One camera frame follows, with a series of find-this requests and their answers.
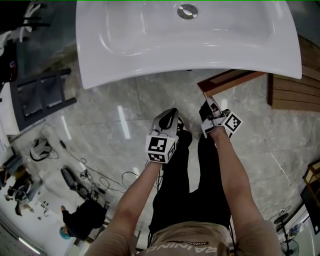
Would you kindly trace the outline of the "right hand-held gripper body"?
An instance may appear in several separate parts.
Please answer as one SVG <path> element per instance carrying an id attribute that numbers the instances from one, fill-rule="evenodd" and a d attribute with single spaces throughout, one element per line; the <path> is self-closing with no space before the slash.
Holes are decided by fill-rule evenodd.
<path id="1" fill-rule="evenodd" d="M 207 135 L 216 127 L 224 127 L 230 139 L 242 123 L 243 121 L 233 111 L 229 109 L 223 111 L 217 110 L 204 119 L 201 124 L 201 129 L 204 137 L 207 138 Z"/>

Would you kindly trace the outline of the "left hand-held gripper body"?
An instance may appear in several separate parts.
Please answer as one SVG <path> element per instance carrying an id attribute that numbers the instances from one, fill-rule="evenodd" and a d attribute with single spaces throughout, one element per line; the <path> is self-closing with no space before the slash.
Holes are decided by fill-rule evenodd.
<path id="1" fill-rule="evenodd" d="M 146 136 L 145 152 L 150 162 L 167 164 L 177 149 L 177 135 L 168 135 L 164 132 L 152 130 Z"/>

